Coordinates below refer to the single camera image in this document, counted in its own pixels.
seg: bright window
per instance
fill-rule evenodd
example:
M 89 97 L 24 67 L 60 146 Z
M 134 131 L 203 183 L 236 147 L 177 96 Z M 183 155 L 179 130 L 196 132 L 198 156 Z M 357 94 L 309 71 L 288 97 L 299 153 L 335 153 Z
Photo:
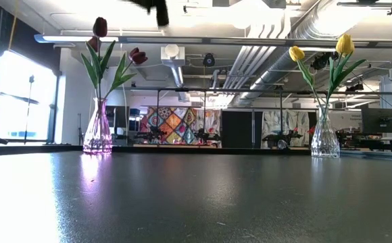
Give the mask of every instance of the bright window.
M 34 76 L 30 91 L 30 77 Z M 0 57 L 0 137 L 46 140 L 56 87 L 53 72 L 10 51 Z M 28 100 L 30 96 L 29 118 Z

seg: pink glass vase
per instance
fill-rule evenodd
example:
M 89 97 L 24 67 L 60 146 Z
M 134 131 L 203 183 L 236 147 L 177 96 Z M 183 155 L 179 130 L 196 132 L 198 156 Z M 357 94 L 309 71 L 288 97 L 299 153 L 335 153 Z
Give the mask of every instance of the pink glass vase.
M 108 155 L 112 152 L 112 136 L 106 118 L 107 99 L 94 98 L 95 110 L 83 140 L 83 152 L 90 155 Z

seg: table surface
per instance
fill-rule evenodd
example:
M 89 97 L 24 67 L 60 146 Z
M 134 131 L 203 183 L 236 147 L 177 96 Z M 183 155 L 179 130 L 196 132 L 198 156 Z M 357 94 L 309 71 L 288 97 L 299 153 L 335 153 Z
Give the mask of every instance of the table surface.
M 0 156 L 0 242 L 392 243 L 392 161 Z

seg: clear glass vase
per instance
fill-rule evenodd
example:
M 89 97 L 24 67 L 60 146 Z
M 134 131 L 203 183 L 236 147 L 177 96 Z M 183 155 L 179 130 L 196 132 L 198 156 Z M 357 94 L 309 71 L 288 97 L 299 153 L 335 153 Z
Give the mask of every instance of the clear glass vase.
M 319 120 L 313 133 L 311 145 L 313 157 L 340 157 L 340 145 L 336 133 L 331 127 L 328 108 L 329 106 L 325 105 L 319 107 Z
M 112 136 L 106 118 L 107 99 L 94 98 L 94 113 L 83 140 L 83 152 L 90 155 L 107 155 L 112 152 Z

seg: tulip leaf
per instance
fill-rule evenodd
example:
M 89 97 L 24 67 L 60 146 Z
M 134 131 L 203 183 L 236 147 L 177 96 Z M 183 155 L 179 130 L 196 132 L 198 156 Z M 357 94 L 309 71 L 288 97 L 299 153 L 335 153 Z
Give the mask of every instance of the tulip leaf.
M 361 59 L 357 62 L 355 62 L 354 64 L 352 64 L 352 66 L 350 66 L 349 68 L 347 68 L 344 72 L 342 72 L 336 79 L 335 84 L 337 86 L 340 85 L 340 83 L 343 81 L 343 79 L 346 78 L 346 76 L 348 76 L 350 73 L 352 73 L 352 71 L 354 69 L 356 69 L 360 64 L 364 63 L 366 60 L 365 59 Z
M 129 81 L 131 78 L 133 78 L 136 74 L 127 74 L 127 75 L 123 75 L 118 82 L 114 82 L 112 84 L 112 86 L 110 87 L 109 92 L 107 92 L 105 98 L 109 95 L 110 92 L 112 92 L 113 90 L 115 90 L 117 87 L 123 85 L 123 83 Z
M 115 40 L 110 44 L 110 46 L 107 48 L 106 54 L 104 55 L 103 59 L 100 60 L 100 67 L 101 67 L 101 73 L 104 74 L 104 71 L 106 70 L 107 63 L 109 62 L 110 55 L 112 54 L 112 51 L 114 50 L 114 45 L 115 45 Z
M 346 63 L 349 61 L 349 58 L 352 56 L 352 53 L 348 54 L 342 61 L 339 60 L 337 64 L 336 70 L 334 71 L 333 80 L 337 80 L 337 76 L 343 71 L 343 67 L 345 67 Z
M 335 85 L 335 79 L 334 79 L 334 61 L 330 57 L 330 80 L 328 81 L 328 94 L 327 94 L 327 100 L 330 99 L 331 92 L 333 91 L 333 87 Z
M 103 78 L 103 72 L 100 69 L 99 57 L 97 56 L 94 49 L 92 48 L 92 46 L 90 46 L 88 42 L 86 42 L 86 45 L 88 47 L 89 53 L 91 54 L 91 59 L 93 60 L 94 70 L 97 73 L 98 79 L 101 80 Z
M 85 65 L 85 68 L 87 69 L 89 78 L 91 79 L 94 88 L 97 89 L 97 83 L 98 83 L 97 74 L 95 73 L 95 70 L 93 66 L 89 63 L 88 59 L 82 53 L 80 55 L 82 56 L 82 60 Z
M 116 70 L 114 83 L 120 81 L 125 65 L 126 65 L 126 54 L 124 53 L 124 55 L 121 58 L 120 64 L 118 65 L 118 69 Z
M 304 80 L 310 85 L 310 88 L 313 89 L 313 77 L 310 75 L 309 69 L 307 69 L 306 66 L 304 66 L 304 63 L 302 60 L 298 60 L 298 67 L 301 70 L 301 73 L 303 74 Z

